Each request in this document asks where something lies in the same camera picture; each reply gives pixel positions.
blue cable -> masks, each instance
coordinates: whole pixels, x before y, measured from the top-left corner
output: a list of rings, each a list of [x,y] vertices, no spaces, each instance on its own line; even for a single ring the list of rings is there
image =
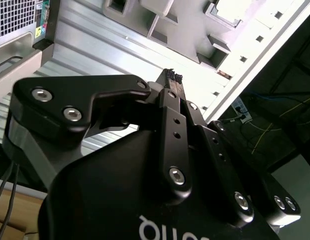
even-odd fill
[[[286,98],[284,98],[283,96],[278,96],[278,97],[266,97],[266,96],[259,95],[258,93],[253,92],[253,91],[250,91],[249,93],[258,96],[258,97],[260,97],[261,99],[270,100],[270,101],[277,101],[277,102],[278,102],[278,101],[286,100]]]

rectangular slot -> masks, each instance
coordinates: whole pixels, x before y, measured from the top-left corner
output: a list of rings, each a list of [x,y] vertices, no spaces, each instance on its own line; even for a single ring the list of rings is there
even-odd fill
[[[123,13],[126,5],[126,0],[111,0],[109,7]]]
[[[261,41],[263,40],[264,38],[262,37],[262,36],[258,36],[257,38],[256,38],[256,40],[258,41],[258,42],[260,42],[261,43]]]
[[[247,58],[245,58],[244,56],[242,56],[242,57],[240,58],[240,61],[242,61],[242,62],[244,63],[245,61],[247,61]]]
[[[277,19],[280,19],[281,17],[282,17],[282,13],[281,12],[277,12],[276,14],[275,14],[275,18],[277,18]]]

yellow cable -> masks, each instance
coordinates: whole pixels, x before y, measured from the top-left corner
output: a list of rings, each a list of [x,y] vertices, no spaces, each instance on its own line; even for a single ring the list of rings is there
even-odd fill
[[[307,99],[307,100],[305,100],[305,101],[303,101],[303,103],[300,103],[300,104],[298,104],[297,106],[295,106],[295,107],[289,109],[288,111],[284,112],[284,113],[281,114],[279,117],[282,117],[283,115],[285,115],[285,114],[291,112],[292,110],[295,110],[296,108],[298,108],[299,106],[301,106],[302,104],[304,104],[304,103],[306,103],[306,102],[308,102],[308,101],[310,101],[310,98]],[[262,139],[263,136],[266,134],[266,132],[268,132],[268,130],[272,127],[272,125],[273,125],[273,124],[271,123],[271,124],[267,127],[267,129],[263,132],[263,134],[261,134],[261,136],[260,136],[260,138],[258,139],[258,142],[256,143],[256,145],[255,145],[253,151],[251,152],[251,154],[254,154],[254,152],[255,152],[255,150],[257,149],[257,146],[259,145],[261,139]]]

white metal panel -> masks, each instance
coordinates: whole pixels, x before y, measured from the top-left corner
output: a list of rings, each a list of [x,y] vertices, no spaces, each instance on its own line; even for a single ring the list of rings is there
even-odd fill
[[[62,1],[56,36],[54,59],[86,75],[134,74],[146,81],[155,81],[162,69],[172,68],[184,76],[186,97],[193,102],[197,101],[197,91],[202,89],[202,84],[209,85],[202,93],[206,102],[196,102],[199,106],[209,106],[216,98],[213,93],[220,93],[229,82],[214,71],[106,18],[87,1]]]
[[[262,43],[264,46],[260,49],[260,53],[247,60],[247,64],[232,78],[225,90],[204,113],[206,121],[217,120],[222,115],[309,15],[310,0],[293,2],[272,28],[269,39]]]

circular hole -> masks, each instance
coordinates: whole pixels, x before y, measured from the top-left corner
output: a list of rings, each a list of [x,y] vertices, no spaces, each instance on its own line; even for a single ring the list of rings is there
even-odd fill
[[[180,139],[180,138],[181,138],[180,134],[177,133],[177,132],[174,132],[174,136],[175,136],[175,138],[177,138],[177,139]]]
[[[226,159],[225,159],[225,156],[222,155],[221,153],[219,154],[219,157],[220,157],[220,159],[221,159],[222,161],[225,161],[225,160],[226,160]]]
[[[146,88],[146,85],[143,82],[141,82],[141,81],[138,81],[137,85],[140,86],[142,89]]]
[[[174,118],[174,122],[175,122],[176,124],[180,124],[179,120],[176,119],[176,118]]]

